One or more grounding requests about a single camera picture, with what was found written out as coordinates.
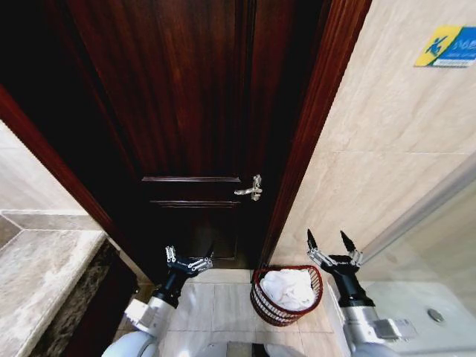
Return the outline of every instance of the glass shower panel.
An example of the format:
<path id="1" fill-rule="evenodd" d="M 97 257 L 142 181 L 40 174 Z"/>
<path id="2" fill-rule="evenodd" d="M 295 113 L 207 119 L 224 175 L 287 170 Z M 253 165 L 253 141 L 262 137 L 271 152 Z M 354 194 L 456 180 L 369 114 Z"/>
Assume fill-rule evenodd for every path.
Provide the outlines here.
<path id="1" fill-rule="evenodd" d="M 476 356 L 476 181 L 366 262 L 359 280 L 381 318 L 419 336 L 403 355 Z"/>

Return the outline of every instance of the sticker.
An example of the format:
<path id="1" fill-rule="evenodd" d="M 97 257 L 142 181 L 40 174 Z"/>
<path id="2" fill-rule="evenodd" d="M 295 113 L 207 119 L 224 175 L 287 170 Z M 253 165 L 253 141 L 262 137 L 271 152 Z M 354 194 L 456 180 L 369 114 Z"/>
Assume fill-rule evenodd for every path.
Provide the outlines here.
<path id="1" fill-rule="evenodd" d="M 416 67 L 468 67 L 476 62 L 476 28 L 439 26 Z"/>

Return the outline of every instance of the drain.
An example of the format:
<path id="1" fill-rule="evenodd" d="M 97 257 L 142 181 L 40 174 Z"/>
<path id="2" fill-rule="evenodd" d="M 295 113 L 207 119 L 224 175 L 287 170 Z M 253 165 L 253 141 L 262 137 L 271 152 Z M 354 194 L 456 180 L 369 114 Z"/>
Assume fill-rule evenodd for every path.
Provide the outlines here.
<path id="1" fill-rule="evenodd" d="M 428 316 L 430 316 L 431 320 L 433 320 L 433 321 L 441 323 L 445 320 L 443 315 L 441 315 L 440 312 L 438 312 L 435 309 L 428 309 L 428 310 L 426 310 L 426 313 L 428 314 Z"/>

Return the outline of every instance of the red wicker basket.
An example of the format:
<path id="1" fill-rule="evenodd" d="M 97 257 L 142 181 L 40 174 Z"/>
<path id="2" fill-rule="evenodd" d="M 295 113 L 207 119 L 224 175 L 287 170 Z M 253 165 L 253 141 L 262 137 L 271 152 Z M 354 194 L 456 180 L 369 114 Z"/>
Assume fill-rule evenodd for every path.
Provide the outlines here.
<path id="1" fill-rule="evenodd" d="M 281 269 L 295 269 L 304 270 L 307 269 L 311 275 L 312 289 L 316 295 L 315 302 L 311 307 L 301 311 L 286 310 L 281 306 L 274 303 L 261 289 L 260 281 L 268 271 L 279 271 Z M 278 266 L 272 268 L 263 268 L 254 271 L 253 273 L 253 286 L 250 292 L 251 303 L 257 314 L 266 322 L 275 326 L 288 326 L 299 318 L 311 312 L 321 302 L 322 298 L 322 278 L 319 270 L 314 266 Z"/>

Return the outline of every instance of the door handle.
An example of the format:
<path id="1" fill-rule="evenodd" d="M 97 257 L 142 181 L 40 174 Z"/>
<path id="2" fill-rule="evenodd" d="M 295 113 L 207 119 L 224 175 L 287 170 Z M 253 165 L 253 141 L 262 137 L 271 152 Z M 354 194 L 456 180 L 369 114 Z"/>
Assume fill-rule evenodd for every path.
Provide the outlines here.
<path id="1" fill-rule="evenodd" d="M 257 201 L 261 197 L 263 189 L 261 189 L 261 176 L 253 176 L 253 187 L 245 190 L 235 190 L 235 195 L 243 196 L 251 194 L 251 199 Z"/>

